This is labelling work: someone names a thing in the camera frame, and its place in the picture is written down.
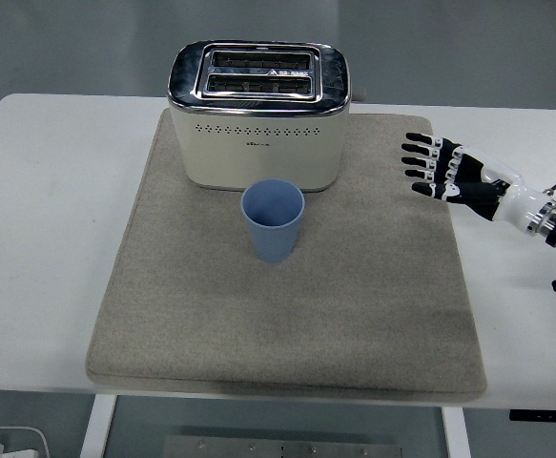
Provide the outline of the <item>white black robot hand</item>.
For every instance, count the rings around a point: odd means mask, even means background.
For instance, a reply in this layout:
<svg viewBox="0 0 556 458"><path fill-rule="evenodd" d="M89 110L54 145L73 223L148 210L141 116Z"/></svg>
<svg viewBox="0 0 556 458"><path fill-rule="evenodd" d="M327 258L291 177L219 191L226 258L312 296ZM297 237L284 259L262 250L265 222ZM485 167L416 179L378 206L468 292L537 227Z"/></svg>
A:
<svg viewBox="0 0 556 458"><path fill-rule="evenodd" d="M429 198L465 205L490 221L534 233L551 198L525 185L514 169L478 149L444 137L407 133L404 174L411 189Z"/></svg>

